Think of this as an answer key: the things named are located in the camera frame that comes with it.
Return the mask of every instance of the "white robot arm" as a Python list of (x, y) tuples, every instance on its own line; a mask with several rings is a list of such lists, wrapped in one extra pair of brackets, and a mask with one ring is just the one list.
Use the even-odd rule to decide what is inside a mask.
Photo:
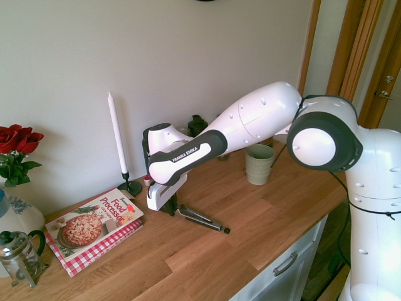
[(149, 129), (148, 171), (159, 185), (149, 192), (159, 195), (148, 193), (148, 204), (175, 193), (195, 166), (288, 132), (297, 163), (346, 172), (352, 270), (340, 300), (401, 301), (401, 134), (359, 126), (352, 104), (340, 97), (301, 101), (291, 85), (277, 82), (242, 97), (195, 139), (169, 124)]

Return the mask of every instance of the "white wall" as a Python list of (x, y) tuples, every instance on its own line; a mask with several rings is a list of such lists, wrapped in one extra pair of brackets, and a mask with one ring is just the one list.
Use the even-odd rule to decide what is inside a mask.
[(348, 0), (322, 0), (304, 96), (326, 94)]
[(21, 194), (44, 214), (122, 182), (107, 91), (131, 179), (142, 131), (211, 122), (269, 83), (296, 86), (311, 0), (0, 0), (0, 125), (45, 137)]

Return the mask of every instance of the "book cover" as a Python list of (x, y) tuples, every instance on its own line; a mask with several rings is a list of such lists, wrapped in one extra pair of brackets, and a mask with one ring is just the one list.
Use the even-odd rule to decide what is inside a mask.
[(115, 188), (46, 223), (46, 229), (64, 261), (69, 261), (142, 215)]
[(46, 237), (47, 244), (56, 255), (57, 259), (59, 259), (61, 266), (66, 270), (70, 277), (74, 277), (77, 273), (92, 264), (99, 257), (110, 251), (126, 238), (133, 235), (140, 228), (142, 228), (142, 221), (140, 219), (136, 219), (134, 222), (120, 227), (118, 231), (114, 232), (104, 240), (99, 241), (97, 244), (85, 250), (78, 256), (70, 259), (69, 261), (65, 261), (63, 259), (63, 255), (61, 254), (60, 249), (57, 247), (57, 244), (51, 235), (48, 232), (46, 232), (44, 235)]

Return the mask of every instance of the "red rose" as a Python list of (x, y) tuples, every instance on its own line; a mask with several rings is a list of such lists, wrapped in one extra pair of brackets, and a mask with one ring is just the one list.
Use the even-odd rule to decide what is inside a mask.
[(32, 133), (31, 127), (23, 127), (18, 130), (18, 142), (24, 140), (26, 136)]
[(15, 150), (18, 142), (18, 130), (15, 128), (0, 127), (0, 154)]
[(17, 151), (22, 152), (23, 154), (32, 153), (38, 147), (39, 141), (42, 140), (44, 137), (44, 135), (40, 133), (26, 134), (23, 132), (23, 135), (25, 136), (24, 139), (20, 140), (17, 144)]

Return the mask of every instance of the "black candlestick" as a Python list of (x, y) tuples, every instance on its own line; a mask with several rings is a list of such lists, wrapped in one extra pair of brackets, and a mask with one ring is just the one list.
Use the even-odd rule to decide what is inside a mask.
[(142, 190), (142, 185), (139, 182), (136, 181), (128, 181), (130, 178), (130, 173), (127, 171), (126, 174), (121, 173), (123, 176), (123, 179), (125, 180), (125, 183), (119, 185), (119, 190), (126, 190), (128, 191), (132, 196), (136, 196), (140, 191)]

